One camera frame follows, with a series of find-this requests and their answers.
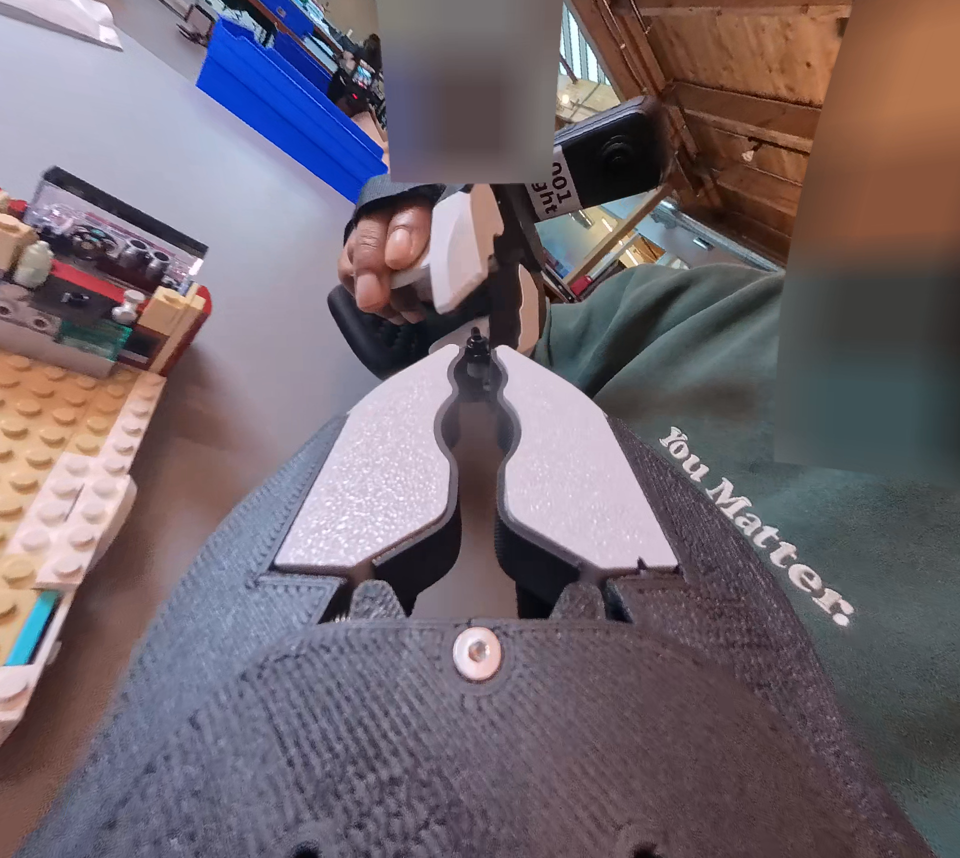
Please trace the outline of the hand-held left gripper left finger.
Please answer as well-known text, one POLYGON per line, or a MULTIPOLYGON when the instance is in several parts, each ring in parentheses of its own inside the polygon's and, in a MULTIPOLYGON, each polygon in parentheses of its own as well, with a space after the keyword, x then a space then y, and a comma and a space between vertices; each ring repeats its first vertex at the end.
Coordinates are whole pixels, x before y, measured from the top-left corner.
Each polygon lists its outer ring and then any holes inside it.
POLYGON ((447 345, 378 385, 346 416, 272 568, 358 588, 388 584, 407 612, 461 547, 459 475, 444 420, 461 349, 447 345))

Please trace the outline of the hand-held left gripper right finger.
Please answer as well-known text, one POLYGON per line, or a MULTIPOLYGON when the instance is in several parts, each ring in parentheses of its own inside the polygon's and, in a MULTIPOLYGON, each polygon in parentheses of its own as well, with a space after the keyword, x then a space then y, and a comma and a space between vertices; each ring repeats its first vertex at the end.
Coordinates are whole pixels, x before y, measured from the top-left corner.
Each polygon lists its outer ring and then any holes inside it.
POLYGON ((574 384, 505 345, 493 350, 505 456, 494 547, 521 612, 549 612, 564 590, 679 562, 638 463, 611 420, 574 384))

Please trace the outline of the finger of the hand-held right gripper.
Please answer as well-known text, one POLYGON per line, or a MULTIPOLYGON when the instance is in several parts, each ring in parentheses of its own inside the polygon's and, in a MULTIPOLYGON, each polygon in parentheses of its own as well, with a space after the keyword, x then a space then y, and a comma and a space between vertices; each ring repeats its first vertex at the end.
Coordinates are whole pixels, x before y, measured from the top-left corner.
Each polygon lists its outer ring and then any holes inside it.
POLYGON ((484 284, 503 230, 503 217, 489 185, 451 193, 434 207, 427 267, 431 300, 438 313, 453 312, 484 284))
POLYGON ((524 264, 502 264, 489 280, 489 343, 530 356, 546 322, 545 281, 524 264))

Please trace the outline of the tan white red brick vehicle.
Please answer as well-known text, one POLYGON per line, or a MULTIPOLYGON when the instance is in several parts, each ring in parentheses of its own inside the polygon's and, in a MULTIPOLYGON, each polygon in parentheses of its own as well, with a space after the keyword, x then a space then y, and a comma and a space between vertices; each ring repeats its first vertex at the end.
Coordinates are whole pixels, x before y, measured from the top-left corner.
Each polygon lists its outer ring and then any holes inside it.
POLYGON ((1 743, 137 497, 167 377, 212 313, 209 248, 61 167, 2 190, 1 743))

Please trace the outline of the person's right hand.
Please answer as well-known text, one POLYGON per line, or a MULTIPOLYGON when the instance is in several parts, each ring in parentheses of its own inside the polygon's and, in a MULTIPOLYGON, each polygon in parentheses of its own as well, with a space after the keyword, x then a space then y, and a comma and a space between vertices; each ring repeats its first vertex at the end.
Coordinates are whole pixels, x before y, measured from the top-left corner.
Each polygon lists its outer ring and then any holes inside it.
POLYGON ((343 288, 358 309, 393 324, 418 324, 426 307, 413 288, 392 288, 393 276, 417 267, 430 241, 433 205, 407 194, 360 215, 338 260, 343 288))

